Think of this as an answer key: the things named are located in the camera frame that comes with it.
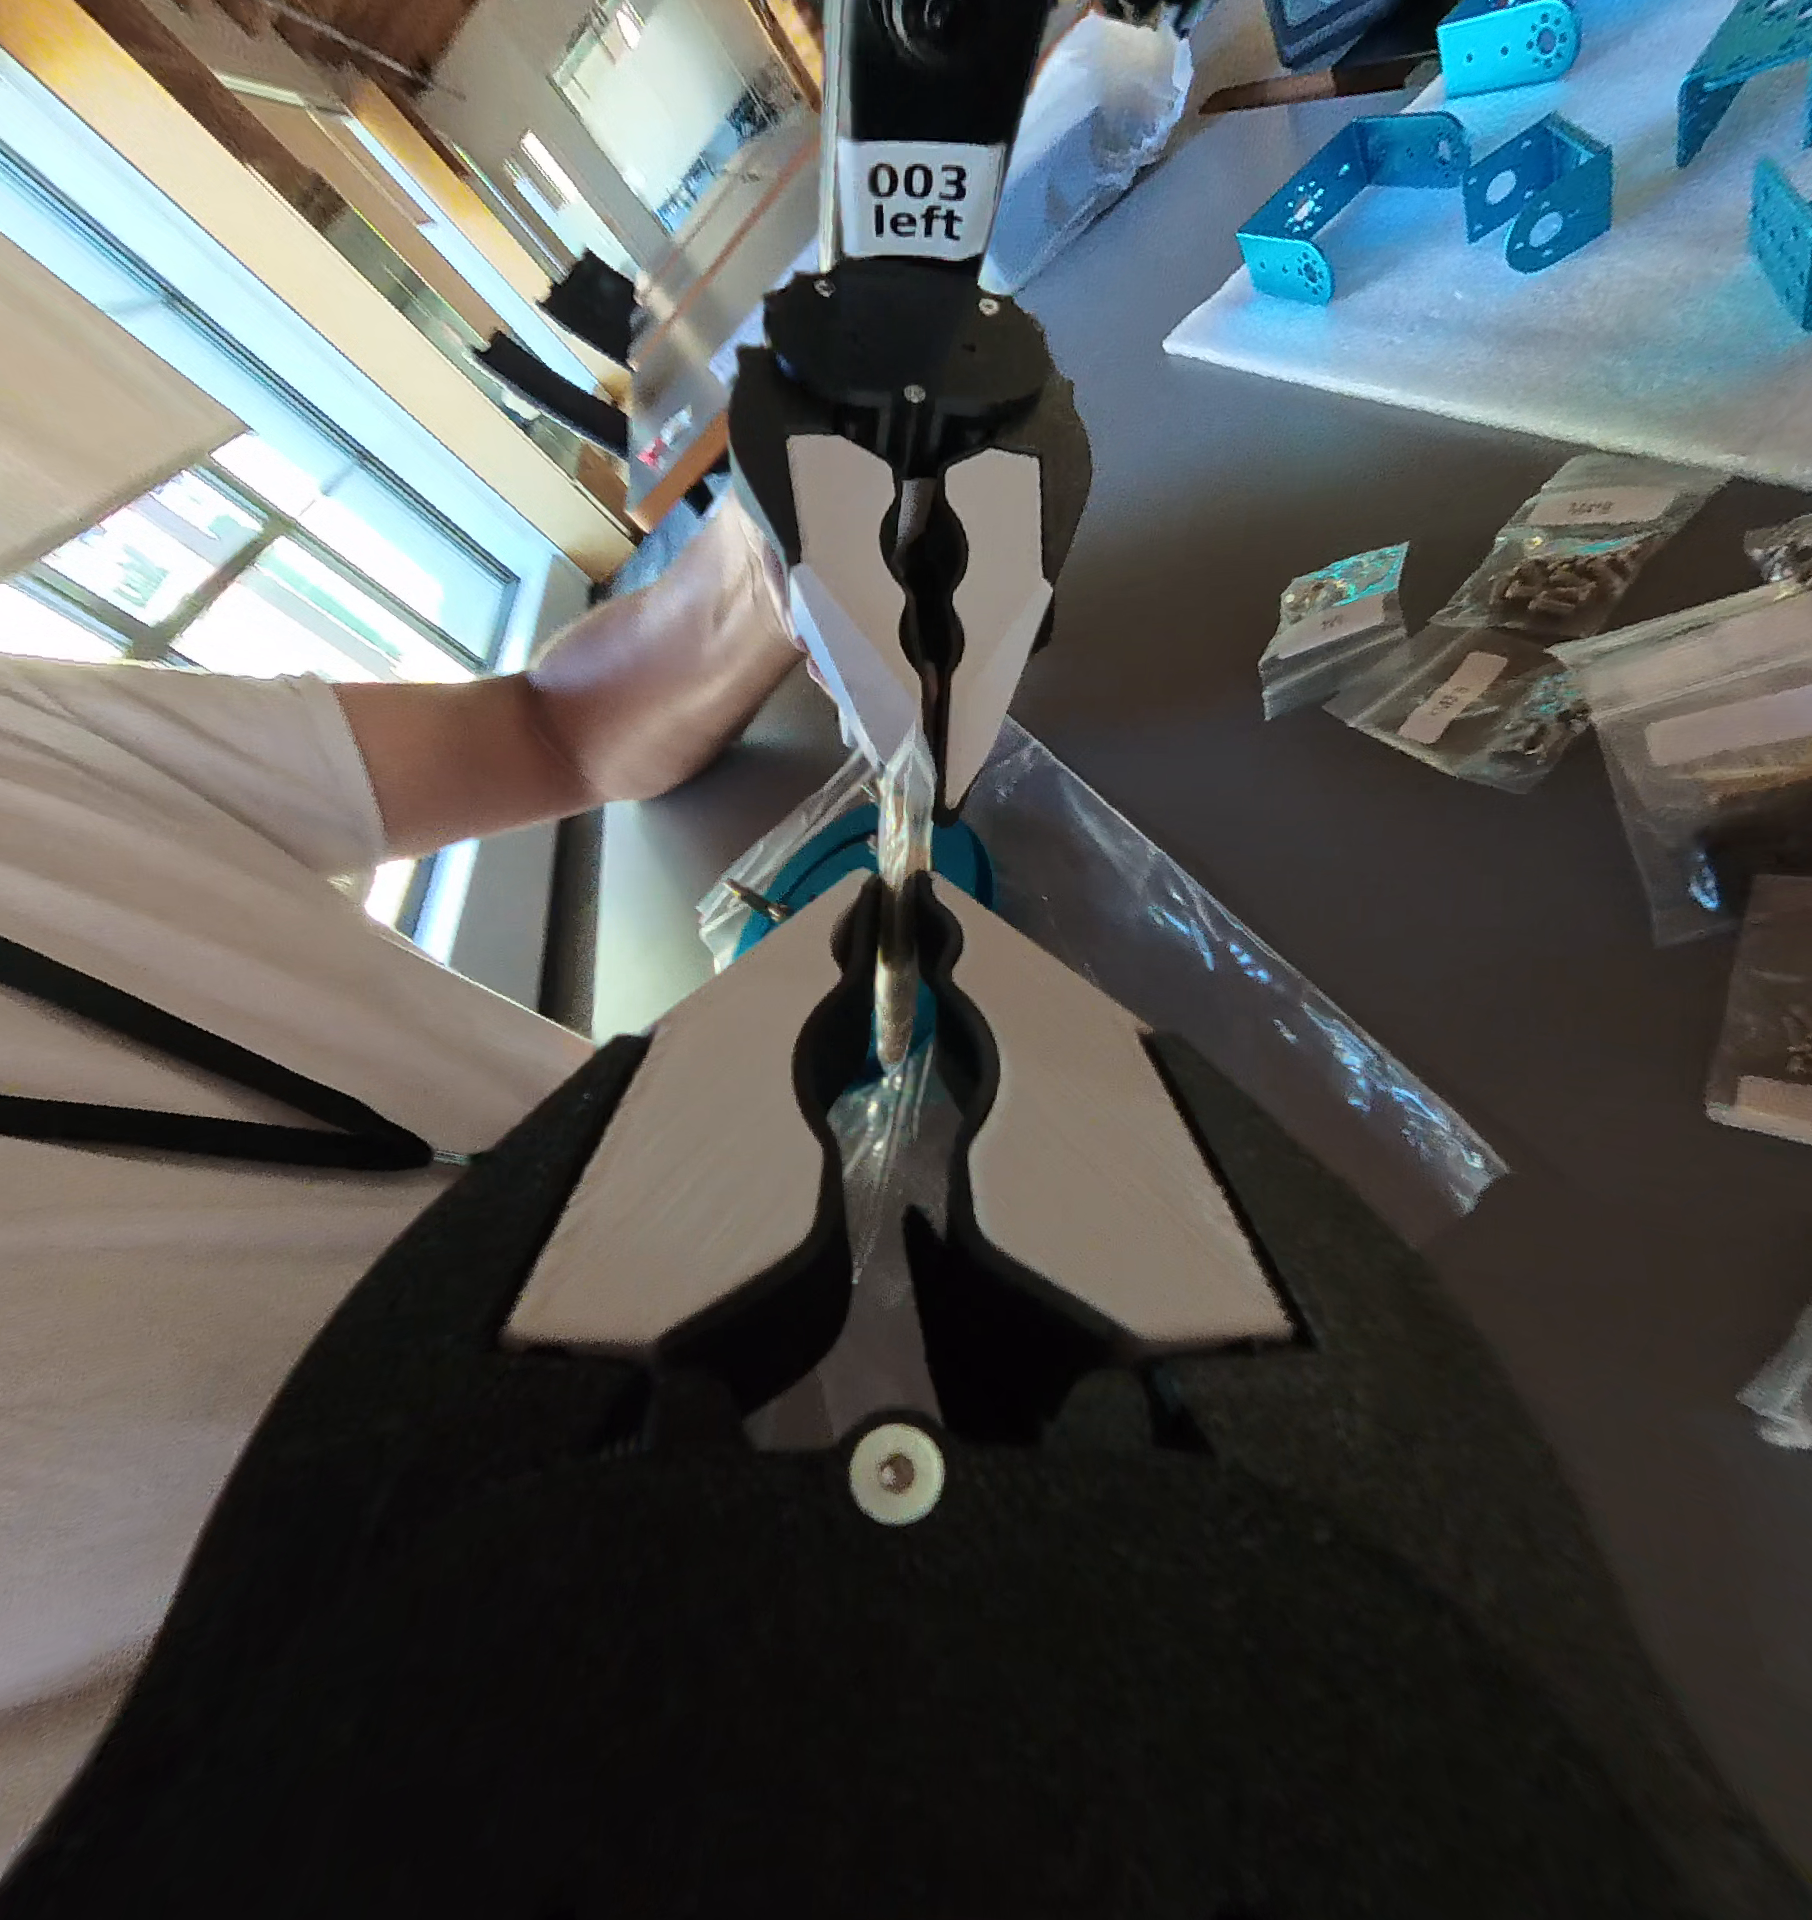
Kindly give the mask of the small blue metal bracket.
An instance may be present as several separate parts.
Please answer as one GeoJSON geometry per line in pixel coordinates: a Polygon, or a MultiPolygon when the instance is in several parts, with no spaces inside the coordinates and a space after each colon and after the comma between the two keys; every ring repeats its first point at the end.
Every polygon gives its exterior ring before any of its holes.
{"type": "Polygon", "coordinates": [[[1511,271],[1536,276],[1615,226],[1615,149],[1553,110],[1471,162],[1471,244],[1504,231],[1511,271]]]}

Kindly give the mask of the white plastic bag with box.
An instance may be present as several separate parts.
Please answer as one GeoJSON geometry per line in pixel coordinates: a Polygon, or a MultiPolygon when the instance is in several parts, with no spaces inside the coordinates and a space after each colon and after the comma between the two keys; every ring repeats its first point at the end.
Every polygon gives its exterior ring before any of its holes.
{"type": "Polygon", "coordinates": [[[1195,60],[1175,4],[1085,10],[1043,55],[989,229],[981,287],[1008,300],[1164,157],[1195,60]]]}

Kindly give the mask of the pile of small screw bags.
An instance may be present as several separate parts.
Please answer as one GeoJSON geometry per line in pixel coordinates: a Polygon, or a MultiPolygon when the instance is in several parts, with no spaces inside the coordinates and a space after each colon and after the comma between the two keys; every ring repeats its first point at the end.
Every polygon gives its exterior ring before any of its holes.
{"type": "Polygon", "coordinates": [[[1292,580],[1257,661],[1268,717],[1327,712],[1500,792],[1595,740],[1660,946],[1735,933],[1706,1111],[1812,1146],[1812,511],[1745,531],[1755,583],[1627,620],[1729,477],[1584,452],[1412,628],[1410,544],[1292,580]]]}

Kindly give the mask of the flat white foam sheet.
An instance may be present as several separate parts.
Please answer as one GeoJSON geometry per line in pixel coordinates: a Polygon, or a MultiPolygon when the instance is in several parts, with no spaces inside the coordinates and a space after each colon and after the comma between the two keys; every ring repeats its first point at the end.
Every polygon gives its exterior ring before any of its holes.
{"type": "Polygon", "coordinates": [[[1556,84],[1413,108],[1454,112],[1473,154],[1560,110],[1615,149],[1615,228],[1538,276],[1504,234],[1463,234],[1457,194],[1371,189],[1327,237],[1327,305],[1229,277],[1165,351],[1327,393],[1566,445],[1639,450],[1812,492],[1812,330],[1749,252],[1760,158],[1812,195],[1807,65],[1760,74],[1703,153],[1674,162],[1679,88],[1732,4],[1581,4],[1556,84]]]}

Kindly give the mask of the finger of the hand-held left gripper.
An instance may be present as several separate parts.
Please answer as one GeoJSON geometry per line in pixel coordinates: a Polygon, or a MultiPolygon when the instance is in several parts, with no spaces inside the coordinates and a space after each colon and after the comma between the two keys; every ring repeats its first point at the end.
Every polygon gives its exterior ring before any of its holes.
{"type": "Polygon", "coordinates": [[[834,434],[787,442],[798,559],[789,605],[808,657],[843,717],[847,743],[893,758],[922,725],[919,667],[902,643],[908,597],[883,548],[893,470],[834,434]]]}
{"type": "Polygon", "coordinates": [[[965,566],[950,607],[958,654],[945,667],[940,814],[956,814],[979,778],[1032,659],[1054,589],[1044,573],[1043,468],[1035,455],[986,449],[949,468],[945,502],[965,566]]]}

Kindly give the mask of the tall teal metal bracket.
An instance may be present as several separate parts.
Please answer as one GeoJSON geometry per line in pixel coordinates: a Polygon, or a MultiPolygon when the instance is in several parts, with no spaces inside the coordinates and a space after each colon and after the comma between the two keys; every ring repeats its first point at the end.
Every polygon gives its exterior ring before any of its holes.
{"type": "Polygon", "coordinates": [[[1804,136],[1812,147],[1812,2],[1738,2],[1679,89],[1674,165],[1688,169],[1735,107],[1738,94],[1760,77],[1807,68],[1804,136]]]}

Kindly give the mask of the blue metal U bracket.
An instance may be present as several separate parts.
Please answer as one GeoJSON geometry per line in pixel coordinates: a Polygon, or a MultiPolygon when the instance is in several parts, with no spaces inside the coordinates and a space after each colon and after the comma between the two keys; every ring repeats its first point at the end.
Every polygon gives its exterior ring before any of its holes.
{"type": "Polygon", "coordinates": [[[1238,228],[1260,294],[1327,305],[1335,268],[1320,235],[1371,189],[1447,189],[1465,182],[1471,133],[1450,110],[1366,114],[1327,139],[1238,228]]]}
{"type": "Polygon", "coordinates": [[[1460,2],[1438,23],[1436,45],[1452,107],[1566,77],[1582,20],[1570,2],[1460,2]]]}

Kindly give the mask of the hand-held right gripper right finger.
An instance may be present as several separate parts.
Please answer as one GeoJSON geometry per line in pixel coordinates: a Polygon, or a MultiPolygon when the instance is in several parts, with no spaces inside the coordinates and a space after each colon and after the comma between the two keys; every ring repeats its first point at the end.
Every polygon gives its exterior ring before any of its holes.
{"type": "Polygon", "coordinates": [[[919,879],[919,929],[961,1111],[949,1224],[1122,1351],[1292,1339],[1144,1023],[942,879],[919,879]]]}

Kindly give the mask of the large clear plastic bag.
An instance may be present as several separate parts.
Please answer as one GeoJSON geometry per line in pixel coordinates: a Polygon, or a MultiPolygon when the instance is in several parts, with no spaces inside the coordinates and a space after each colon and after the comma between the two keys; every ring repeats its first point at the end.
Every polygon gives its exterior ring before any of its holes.
{"type": "MultiPolygon", "coordinates": [[[[865,801],[878,801],[875,781],[851,755],[723,877],[865,801]]],[[[1148,1029],[1195,1045],[1408,1244],[1475,1212],[1509,1173],[1440,1092],[1016,719],[963,821],[989,851],[1003,921],[1148,1029]]]]}

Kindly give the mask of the bright window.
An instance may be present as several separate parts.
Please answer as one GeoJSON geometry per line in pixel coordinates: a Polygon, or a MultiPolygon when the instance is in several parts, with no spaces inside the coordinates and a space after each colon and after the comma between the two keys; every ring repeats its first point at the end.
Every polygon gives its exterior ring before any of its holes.
{"type": "Polygon", "coordinates": [[[294,314],[42,88],[0,71],[0,234],[239,419],[0,575],[0,654],[459,685],[525,580],[353,438],[294,314]]]}

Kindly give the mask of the brass standoff packet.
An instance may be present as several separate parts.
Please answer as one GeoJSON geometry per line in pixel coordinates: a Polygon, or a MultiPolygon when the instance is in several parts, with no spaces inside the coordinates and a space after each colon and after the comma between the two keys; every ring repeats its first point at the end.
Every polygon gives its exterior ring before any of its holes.
{"type": "Polygon", "coordinates": [[[881,881],[873,1044],[878,1075],[829,1111],[846,1174],[852,1312],[846,1343],[858,1365],[905,1375],[919,1358],[908,1227],[946,1223],[952,1111],[934,1044],[917,1038],[919,929],[912,881],[934,865],[940,781],[922,730],[878,773],[881,881]]]}

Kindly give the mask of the grey desk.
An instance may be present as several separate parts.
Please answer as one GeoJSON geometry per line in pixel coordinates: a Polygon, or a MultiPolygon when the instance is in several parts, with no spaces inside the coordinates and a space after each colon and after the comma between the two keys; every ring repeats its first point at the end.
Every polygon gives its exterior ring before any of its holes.
{"type": "Polygon", "coordinates": [[[1553,1454],[1422,1261],[1186,1044],[1122,1047],[1280,1326],[1169,1351],[986,1219],[907,1219],[940,1416],[571,1463],[552,1771],[471,1915],[1812,1915],[1663,1699],[1553,1454]]]}

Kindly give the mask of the blue round metal base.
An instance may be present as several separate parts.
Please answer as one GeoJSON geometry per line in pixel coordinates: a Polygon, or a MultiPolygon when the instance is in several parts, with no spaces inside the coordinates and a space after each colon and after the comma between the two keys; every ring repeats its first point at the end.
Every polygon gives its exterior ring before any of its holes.
{"type": "MultiPolygon", "coordinates": [[[[723,877],[702,905],[702,937],[714,965],[758,947],[780,924],[835,889],[846,877],[878,875],[878,804],[852,804],[822,826],[802,834],[789,851],[758,851],[740,871],[723,877]]],[[[965,821],[934,829],[934,875],[970,900],[994,902],[989,851],[965,821]]]]}

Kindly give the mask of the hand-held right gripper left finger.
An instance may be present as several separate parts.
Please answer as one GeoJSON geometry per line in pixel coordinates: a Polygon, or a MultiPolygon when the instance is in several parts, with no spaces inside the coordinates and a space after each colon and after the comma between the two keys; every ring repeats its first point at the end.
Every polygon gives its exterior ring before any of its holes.
{"type": "Polygon", "coordinates": [[[883,886],[846,877],[654,1024],[504,1329],[625,1363],[816,1363],[852,1305],[834,1106],[883,886]]]}

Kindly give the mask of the person's left forearm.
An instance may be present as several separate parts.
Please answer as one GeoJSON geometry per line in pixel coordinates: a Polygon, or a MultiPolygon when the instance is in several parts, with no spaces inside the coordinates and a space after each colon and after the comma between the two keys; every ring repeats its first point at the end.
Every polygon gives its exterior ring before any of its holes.
{"type": "Polygon", "coordinates": [[[611,801],[592,707],[552,672],[462,685],[341,685],[383,851],[425,855],[611,801]]]}

